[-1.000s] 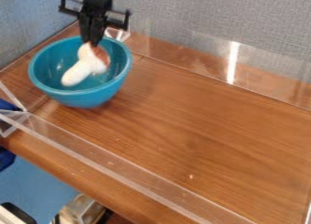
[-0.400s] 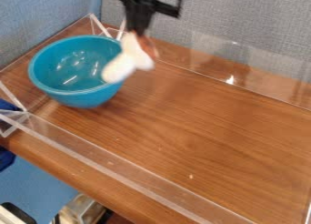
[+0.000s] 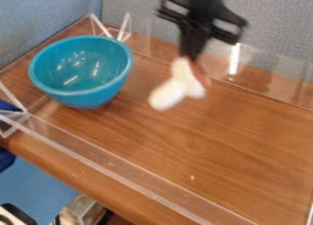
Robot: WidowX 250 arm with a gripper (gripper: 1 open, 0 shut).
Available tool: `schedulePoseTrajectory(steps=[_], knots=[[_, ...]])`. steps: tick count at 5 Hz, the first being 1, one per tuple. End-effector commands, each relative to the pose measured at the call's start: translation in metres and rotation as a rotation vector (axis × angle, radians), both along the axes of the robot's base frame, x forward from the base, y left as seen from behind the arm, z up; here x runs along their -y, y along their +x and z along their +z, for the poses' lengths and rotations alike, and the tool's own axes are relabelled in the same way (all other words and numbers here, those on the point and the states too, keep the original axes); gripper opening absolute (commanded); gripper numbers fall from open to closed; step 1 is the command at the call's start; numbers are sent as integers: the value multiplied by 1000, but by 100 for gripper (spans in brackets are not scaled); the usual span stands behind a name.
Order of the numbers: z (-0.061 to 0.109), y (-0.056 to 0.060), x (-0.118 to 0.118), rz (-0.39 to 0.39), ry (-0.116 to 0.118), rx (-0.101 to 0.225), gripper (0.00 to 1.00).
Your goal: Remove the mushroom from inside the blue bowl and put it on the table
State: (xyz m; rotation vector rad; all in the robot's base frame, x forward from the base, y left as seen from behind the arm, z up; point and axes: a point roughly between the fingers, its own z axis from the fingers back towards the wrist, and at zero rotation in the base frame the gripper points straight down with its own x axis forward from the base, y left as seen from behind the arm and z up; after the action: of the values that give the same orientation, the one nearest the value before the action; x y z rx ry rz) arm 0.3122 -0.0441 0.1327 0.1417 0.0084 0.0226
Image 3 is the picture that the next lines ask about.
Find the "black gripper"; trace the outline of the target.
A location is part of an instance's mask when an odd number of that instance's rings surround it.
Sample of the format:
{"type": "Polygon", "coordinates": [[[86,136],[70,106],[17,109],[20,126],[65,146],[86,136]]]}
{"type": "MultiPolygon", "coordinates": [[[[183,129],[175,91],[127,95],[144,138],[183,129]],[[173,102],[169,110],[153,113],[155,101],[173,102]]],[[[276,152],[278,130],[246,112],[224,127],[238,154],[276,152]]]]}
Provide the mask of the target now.
{"type": "Polygon", "coordinates": [[[248,21],[222,0],[160,0],[157,15],[180,30],[179,56],[196,61],[210,38],[234,45],[248,21]]]}

